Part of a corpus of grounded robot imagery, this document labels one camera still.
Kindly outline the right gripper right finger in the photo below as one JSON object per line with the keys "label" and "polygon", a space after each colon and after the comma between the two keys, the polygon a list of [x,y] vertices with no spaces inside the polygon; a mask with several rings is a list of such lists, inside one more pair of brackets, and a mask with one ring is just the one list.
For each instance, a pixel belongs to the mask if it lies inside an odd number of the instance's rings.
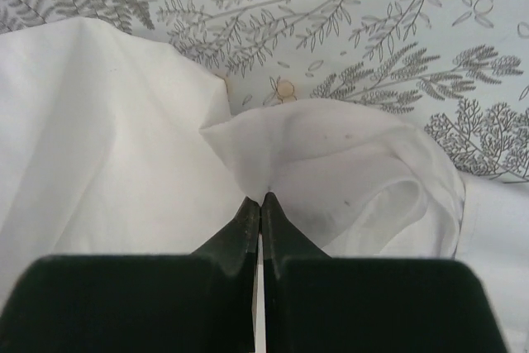
{"label": "right gripper right finger", "polygon": [[453,260],[333,258],[262,205],[269,352],[504,352],[482,284]]}

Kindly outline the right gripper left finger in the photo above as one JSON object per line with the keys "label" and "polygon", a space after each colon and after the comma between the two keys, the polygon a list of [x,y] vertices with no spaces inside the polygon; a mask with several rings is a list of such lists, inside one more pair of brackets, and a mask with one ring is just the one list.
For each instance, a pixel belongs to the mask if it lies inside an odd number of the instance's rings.
{"label": "right gripper left finger", "polygon": [[4,352],[252,352],[260,206],[188,255],[50,255],[17,281]]}

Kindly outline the white long sleeve shirt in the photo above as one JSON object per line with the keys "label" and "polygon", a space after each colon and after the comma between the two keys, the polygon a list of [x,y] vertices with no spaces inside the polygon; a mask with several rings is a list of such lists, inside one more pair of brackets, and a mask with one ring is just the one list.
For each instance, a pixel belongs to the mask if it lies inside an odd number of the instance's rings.
{"label": "white long sleeve shirt", "polygon": [[1,297],[50,254],[181,254],[277,195],[327,254],[456,259],[528,349],[528,192],[407,120],[306,99],[232,116],[170,45],[74,18],[1,37]]}

